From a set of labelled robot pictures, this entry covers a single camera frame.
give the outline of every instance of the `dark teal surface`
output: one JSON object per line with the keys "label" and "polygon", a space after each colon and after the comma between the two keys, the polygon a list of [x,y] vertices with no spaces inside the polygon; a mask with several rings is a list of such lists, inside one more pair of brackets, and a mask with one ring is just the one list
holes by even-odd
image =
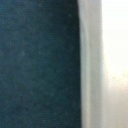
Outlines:
{"label": "dark teal surface", "polygon": [[0,0],[0,128],[80,128],[76,0]]}

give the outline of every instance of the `white surface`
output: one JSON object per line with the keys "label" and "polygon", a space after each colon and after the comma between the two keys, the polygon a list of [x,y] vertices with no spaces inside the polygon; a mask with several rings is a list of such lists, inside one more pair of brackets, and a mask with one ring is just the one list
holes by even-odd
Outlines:
{"label": "white surface", "polygon": [[78,3],[82,127],[128,128],[128,1]]}

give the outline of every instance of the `teal fabric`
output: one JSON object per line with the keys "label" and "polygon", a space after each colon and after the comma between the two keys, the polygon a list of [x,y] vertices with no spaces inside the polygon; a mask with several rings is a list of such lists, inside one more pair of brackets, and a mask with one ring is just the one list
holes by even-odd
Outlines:
{"label": "teal fabric", "polygon": [[0,128],[80,128],[76,0],[0,1]]}

